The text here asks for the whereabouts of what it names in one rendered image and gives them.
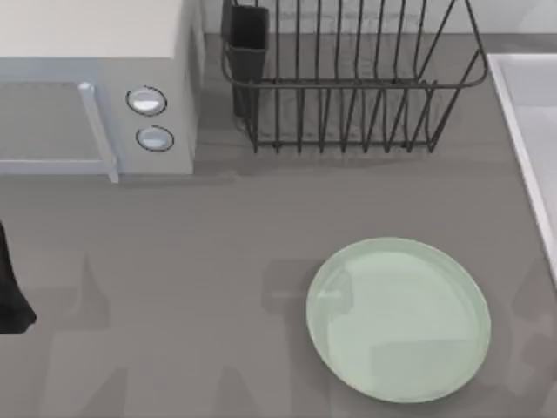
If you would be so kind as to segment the small silver microwave knob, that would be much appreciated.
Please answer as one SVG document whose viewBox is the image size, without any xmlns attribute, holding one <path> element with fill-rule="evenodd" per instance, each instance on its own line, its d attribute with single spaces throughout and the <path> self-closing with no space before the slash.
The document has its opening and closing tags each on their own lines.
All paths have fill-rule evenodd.
<svg viewBox="0 0 557 418">
<path fill-rule="evenodd" d="M 135 138 L 138 145 L 148 152 L 167 152 L 174 145 L 173 134 L 159 125 L 139 129 Z"/>
</svg>

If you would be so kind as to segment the black cutlery holder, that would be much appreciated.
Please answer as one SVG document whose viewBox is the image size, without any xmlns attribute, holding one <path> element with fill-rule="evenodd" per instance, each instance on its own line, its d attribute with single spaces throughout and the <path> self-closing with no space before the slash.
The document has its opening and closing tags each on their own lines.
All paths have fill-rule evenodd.
<svg viewBox="0 0 557 418">
<path fill-rule="evenodd" d="M 233 112 L 238 118 L 252 119 L 258 101 L 256 87 L 264 74 L 268 51 L 269 10 L 223 0 L 221 37 L 232 80 Z"/>
</svg>

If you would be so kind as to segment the pale green plate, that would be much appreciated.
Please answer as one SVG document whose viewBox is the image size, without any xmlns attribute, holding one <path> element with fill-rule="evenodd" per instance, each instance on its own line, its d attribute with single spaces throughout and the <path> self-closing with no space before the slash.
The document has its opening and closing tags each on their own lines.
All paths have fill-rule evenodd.
<svg viewBox="0 0 557 418">
<path fill-rule="evenodd" d="M 332 254 L 305 298 L 327 369 L 376 400 L 418 404 L 463 388 L 483 366 L 492 318 L 474 277 L 440 249 L 394 237 Z"/>
</svg>

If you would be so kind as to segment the large silver microwave knob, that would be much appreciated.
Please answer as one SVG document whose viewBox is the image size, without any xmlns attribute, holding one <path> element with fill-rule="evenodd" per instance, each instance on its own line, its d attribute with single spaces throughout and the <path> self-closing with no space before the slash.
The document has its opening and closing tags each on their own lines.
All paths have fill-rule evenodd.
<svg viewBox="0 0 557 418">
<path fill-rule="evenodd" d="M 155 117 L 163 113 L 168 101 L 163 92 L 155 87 L 142 86 L 129 90 L 125 95 L 125 102 L 135 113 L 145 117 Z"/>
</svg>

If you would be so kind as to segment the pale microwave oven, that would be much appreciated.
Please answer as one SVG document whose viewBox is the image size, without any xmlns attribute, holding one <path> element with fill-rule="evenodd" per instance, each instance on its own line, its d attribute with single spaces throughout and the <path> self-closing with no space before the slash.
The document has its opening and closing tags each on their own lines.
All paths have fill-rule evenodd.
<svg viewBox="0 0 557 418">
<path fill-rule="evenodd" d="M 205 72 L 200 0 L 0 0 L 0 82 L 89 82 L 117 153 L 119 180 L 193 172 Z M 126 92 L 155 87 L 166 110 L 141 116 Z M 148 152 L 139 129 L 174 136 Z"/>
</svg>

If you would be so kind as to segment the microwave oven door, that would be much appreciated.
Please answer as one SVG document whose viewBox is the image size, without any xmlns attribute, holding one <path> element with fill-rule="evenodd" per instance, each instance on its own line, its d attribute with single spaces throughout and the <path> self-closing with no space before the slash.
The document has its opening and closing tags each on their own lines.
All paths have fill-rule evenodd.
<svg viewBox="0 0 557 418">
<path fill-rule="evenodd" d="M 89 82 L 0 82 L 0 176 L 105 175 L 117 153 Z"/>
</svg>

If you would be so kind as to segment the white sink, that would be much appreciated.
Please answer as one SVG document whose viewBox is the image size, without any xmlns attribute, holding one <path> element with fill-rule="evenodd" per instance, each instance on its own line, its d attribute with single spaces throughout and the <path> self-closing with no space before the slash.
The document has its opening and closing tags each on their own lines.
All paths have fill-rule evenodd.
<svg viewBox="0 0 557 418">
<path fill-rule="evenodd" d="M 557 287 L 557 53 L 493 53 L 488 63 Z"/>
</svg>

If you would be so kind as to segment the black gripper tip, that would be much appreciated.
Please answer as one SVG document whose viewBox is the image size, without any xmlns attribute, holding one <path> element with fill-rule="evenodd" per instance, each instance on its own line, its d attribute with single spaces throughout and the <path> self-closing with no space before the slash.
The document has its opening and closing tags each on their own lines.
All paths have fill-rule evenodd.
<svg viewBox="0 0 557 418">
<path fill-rule="evenodd" d="M 0 335 L 24 334 L 36 321 L 37 315 L 17 283 L 0 221 Z"/>
</svg>

